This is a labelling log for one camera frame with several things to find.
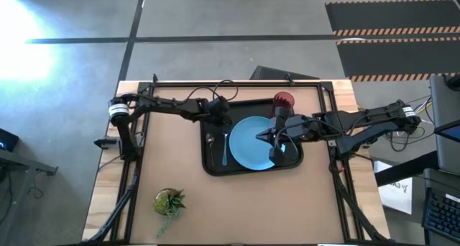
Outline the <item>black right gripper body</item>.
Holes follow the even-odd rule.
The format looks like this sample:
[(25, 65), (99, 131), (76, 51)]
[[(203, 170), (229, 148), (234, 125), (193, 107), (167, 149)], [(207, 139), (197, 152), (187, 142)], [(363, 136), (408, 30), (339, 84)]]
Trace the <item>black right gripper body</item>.
[(270, 119), (268, 128), (275, 127), (275, 141), (269, 159), (275, 166), (289, 166), (302, 159), (300, 144), (303, 141), (314, 142), (319, 139), (319, 126), (312, 117), (302, 114), (288, 115), (286, 109), (276, 108), (275, 116)]

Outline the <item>grey laptop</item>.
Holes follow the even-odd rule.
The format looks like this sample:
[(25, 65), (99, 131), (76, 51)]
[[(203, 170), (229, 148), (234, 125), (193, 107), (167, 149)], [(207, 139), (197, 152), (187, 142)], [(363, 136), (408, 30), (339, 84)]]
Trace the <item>grey laptop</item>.
[(460, 75), (431, 76), (439, 168), (460, 176)]

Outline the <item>black aluminium table frame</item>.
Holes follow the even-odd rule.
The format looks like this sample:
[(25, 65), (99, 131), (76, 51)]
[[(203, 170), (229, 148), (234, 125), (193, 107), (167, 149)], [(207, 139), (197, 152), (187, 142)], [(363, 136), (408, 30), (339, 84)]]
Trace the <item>black aluminium table frame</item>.
[[(240, 81), (236, 100), (272, 98), (279, 91), (295, 97), (295, 112), (319, 112), (318, 89), (288, 81)], [(199, 123), (179, 116), (151, 114), (146, 149), (140, 166), (128, 243), (133, 244), (278, 244), (344, 242), (333, 178), (328, 171), (326, 143), (303, 144), (307, 158), (297, 168), (213, 177), (201, 165)], [(373, 168), (354, 158), (359, 206), (379, 230), (390, 237)], [(113, 209), (119, 163), (102, 169), (96, 178), (82, 239), (87, 239)], [(184, 189), (187, 209), (156, 240), (162, 217), (152, 201), (162, 188)]]

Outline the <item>black box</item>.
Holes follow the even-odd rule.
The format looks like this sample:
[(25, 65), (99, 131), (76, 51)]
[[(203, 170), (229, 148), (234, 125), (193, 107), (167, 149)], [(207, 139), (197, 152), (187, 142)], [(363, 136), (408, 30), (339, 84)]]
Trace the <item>black box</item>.
[(280, 70), (276, 68), (269, 68), (258, 65), (253, 74), (250, 76), (250, 80), (287, 80), (290, 76), (293, 80), (318, 80), (318, 77), (304, 75), (300, 73), (294, 73), (286, 70)]

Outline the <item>silver aluminium bracket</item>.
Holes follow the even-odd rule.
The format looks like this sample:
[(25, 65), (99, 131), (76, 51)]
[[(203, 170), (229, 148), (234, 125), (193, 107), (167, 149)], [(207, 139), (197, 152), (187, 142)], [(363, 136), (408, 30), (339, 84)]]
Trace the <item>silver aluminium bracket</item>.
[(94, 142), (94, 145), (97, 147), (101, 148), (102, 150), (107, 150), (110, 148), (115, 148), (119, 146), (119, 138), (118, 137), (111, 137), (111, 136), (105, 136), (100, 139), (96, 139)]

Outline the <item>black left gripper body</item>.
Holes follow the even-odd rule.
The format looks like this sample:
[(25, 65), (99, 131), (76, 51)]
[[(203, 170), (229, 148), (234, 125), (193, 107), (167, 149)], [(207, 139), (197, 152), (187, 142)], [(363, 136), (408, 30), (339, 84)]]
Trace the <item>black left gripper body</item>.
[(207, 110), (208, 115), (205, 118), (205, 122), (215, 124), (216, 126), (231, 126), (232, 120), (226, 114), (230, 109), (229, 103), (223, 96), (218, 96), (216, 99), (208, 102)]

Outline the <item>black keyboard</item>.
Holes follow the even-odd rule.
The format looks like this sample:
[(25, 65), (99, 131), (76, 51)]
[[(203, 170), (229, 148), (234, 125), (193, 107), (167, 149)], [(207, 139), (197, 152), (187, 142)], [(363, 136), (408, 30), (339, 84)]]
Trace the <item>black keyboard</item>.
[(460, 246), (460, 196), (427, 188), (421, 224)]

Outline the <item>red faceted plastic cup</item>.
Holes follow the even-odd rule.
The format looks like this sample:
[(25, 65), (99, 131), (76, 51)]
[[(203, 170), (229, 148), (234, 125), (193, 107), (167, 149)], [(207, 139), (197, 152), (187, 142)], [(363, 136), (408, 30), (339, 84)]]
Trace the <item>red faceted plastic cup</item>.
[(281, 107), (287, 110), (288, 115), (294, 114), (295, 99), (292, 94), (281, 91), (275, 94), (273, 98), (272, 117), (275, 116), (276, 108)]

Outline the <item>black orange-striped floor mat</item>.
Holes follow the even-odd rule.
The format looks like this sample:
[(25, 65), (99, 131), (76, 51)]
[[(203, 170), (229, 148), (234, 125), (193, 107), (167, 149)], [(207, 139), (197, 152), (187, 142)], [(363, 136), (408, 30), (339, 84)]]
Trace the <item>black orange-striped floor mat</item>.
[(353, 82), (424, 81), (460, 74), (460, 38), (343, 40), (336, 43)]
[(325, 3), (336, 36), (460, 33), (452, 0), (334, 1)]

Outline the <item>black plastic tray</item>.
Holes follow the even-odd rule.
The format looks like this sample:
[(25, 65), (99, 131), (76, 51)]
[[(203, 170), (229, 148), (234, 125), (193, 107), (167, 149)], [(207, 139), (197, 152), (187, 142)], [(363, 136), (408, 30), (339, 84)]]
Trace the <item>black plastic tray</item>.
[[(290, 168), (296, 168), (303, 162), (303, 150), (302, 152), (302, 159), (289, 166), (274, 166), (268, 170), (250, 170), (248, 168), (243, 167), (238, 162), (235, 161), (233, 158), (231, 151), (229, 149), (229, 137), (230, 133), (235, 126), (236, 123), (239, 121), (247, 118), (247, 117), (266, 117), (270, 119), (272, 117), (272, 107), (273, 107), (273, 100), (272, 99), (255, 99), (255, 100), (246, 100), (246, 101), (235, 101), (231, 102), (230, 109), (227, 111), (227, 115), (232, 120), (232, 125), (230, 127), (217, 127), (214, 124), (209, 124), (207, 122), (201, 122), (201, 157), (202, 157), (202, 166), (205, 172), (211, 176), (230, 176), (230, 175), (239, 175), (239, 174), (246, 174), (246, 173), (253, 173), (257, 171), (272, 171), (272, 170), (284, 170)], [(224, 136), (223, 131), (227, 131), (227, 166), (222, 166), (221, 160), (223, 155), (223, 148), (224, 148)], [(215, 166), (211, 166), (209, 153), (208, 153), (208, 145), (206, 144), (206, 134), (211, 133), (215, 141), (213, 143), (213, 159), (215, 162)]]

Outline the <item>computer tower with blue fans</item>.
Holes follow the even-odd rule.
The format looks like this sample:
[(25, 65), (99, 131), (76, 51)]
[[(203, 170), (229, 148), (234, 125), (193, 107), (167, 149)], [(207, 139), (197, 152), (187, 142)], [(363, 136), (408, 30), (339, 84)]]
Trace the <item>computer tower with blue fans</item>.
[(18, 141), (19, 137), (17, 135), (0, 128), (0, 150), (13, 152)]

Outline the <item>small potted green plant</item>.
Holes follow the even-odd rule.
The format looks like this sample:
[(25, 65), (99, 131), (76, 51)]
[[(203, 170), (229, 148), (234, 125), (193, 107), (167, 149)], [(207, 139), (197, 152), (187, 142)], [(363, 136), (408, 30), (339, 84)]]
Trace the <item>small potted green plant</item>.
[(175, 188), (164, 188), (156, 194), (152, 202), (153, 209), (164, 216), (163, 223), (155, 235), (157, 239), (164, 235), (173, 219), (181, 216), (181, 209), (186, 208), (183, 203), (184, 198), (183, 190)]

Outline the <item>blue round plate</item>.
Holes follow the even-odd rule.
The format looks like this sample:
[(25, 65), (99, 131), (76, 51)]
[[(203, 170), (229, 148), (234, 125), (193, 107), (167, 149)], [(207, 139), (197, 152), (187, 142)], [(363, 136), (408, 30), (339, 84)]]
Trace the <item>blue round plate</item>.
[(258, 140), (256, 135), (268, 128), (266, 117), (247, 117), (233, 127), (229, 149), (236, 162), (250, 170), (268, 170), (275, 166), (269, 159), (271, 144)]

